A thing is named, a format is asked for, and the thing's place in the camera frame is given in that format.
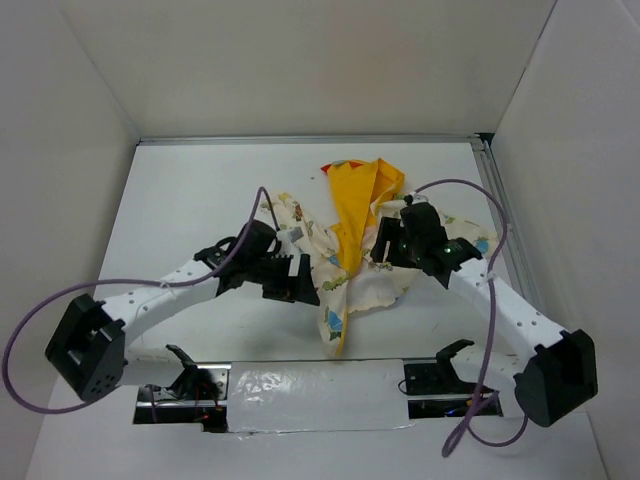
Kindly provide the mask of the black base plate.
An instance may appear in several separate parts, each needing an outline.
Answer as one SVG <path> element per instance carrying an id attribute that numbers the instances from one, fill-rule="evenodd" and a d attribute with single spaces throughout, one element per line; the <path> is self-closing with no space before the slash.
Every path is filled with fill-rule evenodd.
<path id="1" fill-rule="evenodd" d="M 227 433 L 230 373 L 230 364 L 194 364 L 168 386 L 141 386 L 133 424 L 194 424 L 204 432 Z"/>
<path id="2" fill-rule="evenodd" d="M 407 397 L 411 420 L 462 418 L 471 407 L 475 384 L 463 381 L 452 365 L 436 359 L 404 362 L 398 389 Z"/>

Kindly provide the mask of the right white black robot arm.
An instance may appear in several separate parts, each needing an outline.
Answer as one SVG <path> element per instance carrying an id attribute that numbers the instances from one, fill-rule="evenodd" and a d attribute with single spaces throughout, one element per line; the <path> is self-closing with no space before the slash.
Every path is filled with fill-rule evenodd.
<path id="1" fill-rule="evenodd" d="M 595 344 L 545 317 L 502 279 L 464 238 L 449 239 L 435 208 L 417 203 L 384 217 L 371 250 L 376 262 L 412 268 L 468 301 L 516 354 L 515 400 L 538 426 L 549 427 L 598 393 Z"/>

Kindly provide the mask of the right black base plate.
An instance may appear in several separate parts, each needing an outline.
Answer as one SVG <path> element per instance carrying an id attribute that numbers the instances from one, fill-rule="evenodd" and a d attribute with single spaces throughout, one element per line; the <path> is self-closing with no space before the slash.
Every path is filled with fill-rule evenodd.
<path id="1" fill-rule="evenodd" d="M 462 418 L 471 407 L 475 384 L 463 381 L 452 365 L 436 359 L 404 362 L 398 389 L 407 397 L 411 420 Z"/>

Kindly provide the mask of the dinosaur print yellow-lined jacket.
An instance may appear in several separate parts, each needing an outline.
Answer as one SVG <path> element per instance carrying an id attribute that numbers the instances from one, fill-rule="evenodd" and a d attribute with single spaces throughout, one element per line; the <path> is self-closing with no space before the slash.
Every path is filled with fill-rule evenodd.
<path id="1" fill-rule="evenodd" d="M 320 299 L 317 320 L 328 355 L 336 357 L 344 346 L 349 317 L 355 312 L 389 307 L 404 295 L 418 272 L 372 259 L 380 221 L 399 217 L 404 207 L 405 174 L 379 158 L 372 162 L 348 160 L 323 168 L 338 215 L 326 226 L 303 203 L 282 192 L 272 204 L 283 230 L 292 230 L 292 242 L 311 258 L 311 276 Z"/>

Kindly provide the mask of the aluminium frame rail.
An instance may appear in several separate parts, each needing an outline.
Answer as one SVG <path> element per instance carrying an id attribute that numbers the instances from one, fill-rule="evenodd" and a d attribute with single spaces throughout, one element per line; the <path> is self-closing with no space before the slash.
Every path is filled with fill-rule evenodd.
<path id="1" fill-rule="evenodd" d="M 423 187 L 449 215 L 497 231 L 490 186 L 474 148 L 463 142 L 277 142 L 144 144 L 135 153 L 108 270 L 162 277 L 219 239 L 236 234 L 259 187 L 288 193 L 324 225 L 336 222 L 321 169 L 336 160 L 384 159 Z M 483 342 L 485 320 L 434 279 L 419 276 L 391 307 L 348 322 L 347 358 L 429 356 L 465 338 Z M 168 343 L 199 360 L 318 360 L 326 350 L 314 308 L 264 300 L 246 285 L 154 327 L 142 348 Z"/>

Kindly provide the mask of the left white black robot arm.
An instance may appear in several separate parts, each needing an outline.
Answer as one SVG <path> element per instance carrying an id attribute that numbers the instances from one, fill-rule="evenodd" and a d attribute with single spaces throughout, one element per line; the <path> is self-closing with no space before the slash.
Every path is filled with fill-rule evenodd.
<path id="1" fill-rule="evenodd" d="M 102 300 L 82 294 L 69 303 L 45 356 L 80 400 L 92 402 L 133 363 L 126 351 L 134 340 L 246 282 L 261 286 L 265 299 L 317 306 L 311 258 L 296 245 L 302 237 L 299 227 L 276 231 L 252 220 L 150 285 Z"/>

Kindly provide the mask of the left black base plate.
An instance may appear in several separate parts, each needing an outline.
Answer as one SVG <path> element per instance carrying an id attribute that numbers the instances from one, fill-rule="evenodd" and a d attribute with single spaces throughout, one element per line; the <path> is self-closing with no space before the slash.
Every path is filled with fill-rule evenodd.
<path id="1" fill-rule="evenodd" d="M 141 386 L 133 424 L 194 424 L 204 432 L 227 433 L 230 373 L 230 364 L 194 364 L 168 386 Z"/>

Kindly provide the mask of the white tape sheet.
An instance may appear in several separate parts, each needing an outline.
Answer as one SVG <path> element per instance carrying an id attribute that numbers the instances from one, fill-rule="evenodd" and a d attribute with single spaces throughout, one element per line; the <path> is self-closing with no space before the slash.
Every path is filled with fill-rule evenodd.
<path id="1" fill-rule="evenodd" d="M 233 433 L 378 431 L 411 425 L 399 359 L 243 362 L 230 370 Z"/>

